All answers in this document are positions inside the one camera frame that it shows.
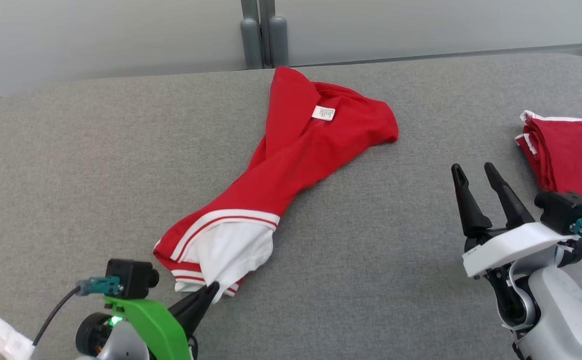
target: gray fabric surface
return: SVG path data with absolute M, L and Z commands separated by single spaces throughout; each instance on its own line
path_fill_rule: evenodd
M 289 207 L 273 255 L 197 331 L 202 360 L 511 360 L 485 280 L 466 278 L 450 167 L 503 225 L 492 161 L 529 206 L 518 116 L 582 117 L 582 57 L 494 55 L 301 68 L 386 101 L 396 144 L 371 148 Z M 150 260 L 172 224 L 220 194 L 264 132 L 272 70 L 71 82 L 0 100 L 0 316 L 30 338 L 77 278 Z M 569 272 L 582 287 L 582 262 Z M 34 358 L 72 359 L 74 298 Z

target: red garment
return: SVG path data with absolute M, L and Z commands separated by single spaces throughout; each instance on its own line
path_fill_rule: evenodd
M 523 112 L 524 133 L 515 138 L 540 187 L 582 195 L 582 118 Z
M 332 121 L 313 118 L 316 107 L 334 109 Z M 366 148 L 397 139 L 395 116 L 384 102 L 278 68 L 266 135 L 248 169 L 209 205 L 170 228 L 153 253 L 176 277 L 176 291 L 218 281 L 220 292 L 233 296 L 236 281 L 270 256 L 271 235 L 299 191 Z

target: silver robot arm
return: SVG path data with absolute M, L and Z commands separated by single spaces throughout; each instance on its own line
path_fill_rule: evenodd
M 544 214 L 535 221 L 495 167 L 487 162 L 485 171 L 505 210 L 505 228 L 491 228 L 462 168 L 452 168 L 467 237 L 467 275 L 493 287 L 521 360 L 582 360 L 582 290 L 560 269 L 582 259 L 582 232 L 575 226 L 582 219 L 582 196 L 540 194 L 536 205 Z

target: cabinet door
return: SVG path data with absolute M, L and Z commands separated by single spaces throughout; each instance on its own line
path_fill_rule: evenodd
M 291 65 L 582 43 L 582 0 L 276 0 Z
M 0 96 L 38 84 L 245 68 L 239 1 L 0 0 Z

